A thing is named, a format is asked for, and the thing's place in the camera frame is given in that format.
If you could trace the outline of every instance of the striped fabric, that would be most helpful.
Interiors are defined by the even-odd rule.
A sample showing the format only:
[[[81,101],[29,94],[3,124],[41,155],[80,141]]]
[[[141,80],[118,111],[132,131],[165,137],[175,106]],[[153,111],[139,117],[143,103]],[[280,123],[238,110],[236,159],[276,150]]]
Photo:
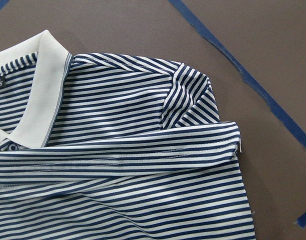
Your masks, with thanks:
[[[6,133],[26,116],[38,59],[1,64]],[[107,53],[68,70],[47,144],[0,142],[0,240],[255,239],[239,129],[219,121],[208,77]]]

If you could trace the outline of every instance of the brown background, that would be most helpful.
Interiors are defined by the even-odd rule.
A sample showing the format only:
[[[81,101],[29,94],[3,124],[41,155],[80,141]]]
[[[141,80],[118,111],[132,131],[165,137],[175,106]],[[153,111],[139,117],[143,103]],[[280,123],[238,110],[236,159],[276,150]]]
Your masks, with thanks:
[[[306,132],[306,0],[184,0]],[[240,166],[258,240],[306,240],[306,150],[237,70],[166,0],[13,0],[0,51],[44,29],[72,54],[184,62],[212,80],[222,121],[242,133]]]

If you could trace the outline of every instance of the sleeve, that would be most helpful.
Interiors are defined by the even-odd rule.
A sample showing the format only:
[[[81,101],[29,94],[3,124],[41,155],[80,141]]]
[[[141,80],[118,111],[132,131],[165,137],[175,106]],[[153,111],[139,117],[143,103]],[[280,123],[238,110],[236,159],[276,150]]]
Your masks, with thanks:
[[[164,102],[163,129],[216,122],[219,115],[209,78],[182,63]]]

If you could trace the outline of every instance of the white collar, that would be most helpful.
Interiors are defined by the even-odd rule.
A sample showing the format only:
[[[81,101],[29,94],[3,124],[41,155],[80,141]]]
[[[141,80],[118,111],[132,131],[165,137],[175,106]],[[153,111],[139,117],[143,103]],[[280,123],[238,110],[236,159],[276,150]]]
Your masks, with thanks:
[[[40,148],[47,144],[61,104],[63,81],[72,58],[50,32],[45,30],[1,51],[0,67],[34,52],[38,52],[38,58],[25,112],[10,134],[0,130],[0,142],[8,138],[27,148]]]

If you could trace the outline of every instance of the shirt shoulder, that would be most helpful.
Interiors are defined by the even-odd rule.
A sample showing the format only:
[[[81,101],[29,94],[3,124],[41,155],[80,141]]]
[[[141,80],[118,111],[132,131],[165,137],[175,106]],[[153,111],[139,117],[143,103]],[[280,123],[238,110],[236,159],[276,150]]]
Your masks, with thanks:
[[[114,53],[85,53],[73,57],[71,68],[94,65],[102,68],[116,68],[129,72],[145,72],[152,74],[173,75],[182,63],[150,58],[145,56],[131,56]]]

